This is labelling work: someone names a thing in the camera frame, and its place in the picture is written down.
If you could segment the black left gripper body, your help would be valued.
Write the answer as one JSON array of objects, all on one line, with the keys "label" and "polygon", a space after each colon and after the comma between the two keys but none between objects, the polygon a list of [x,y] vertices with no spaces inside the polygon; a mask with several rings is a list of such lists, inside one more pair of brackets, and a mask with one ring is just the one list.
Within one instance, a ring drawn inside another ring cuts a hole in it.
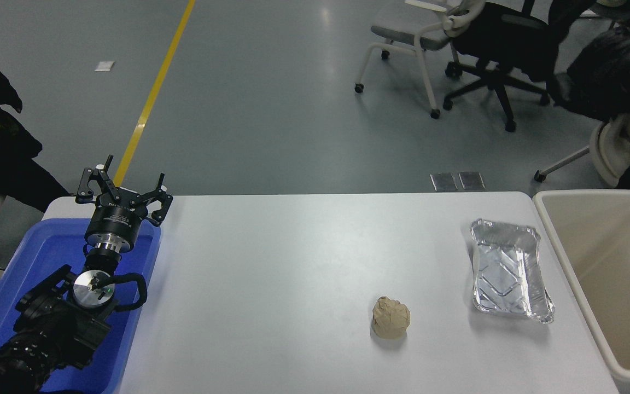
[{"label": "black left gripper body", "polygon": [[103,234],[112,234],[126,242],[135,242],[143,221],[141,207],[129,207],[123,202],[114,202],[111,197],[98,196],[95,211],[85,232],[85,239],[93,242]]}]

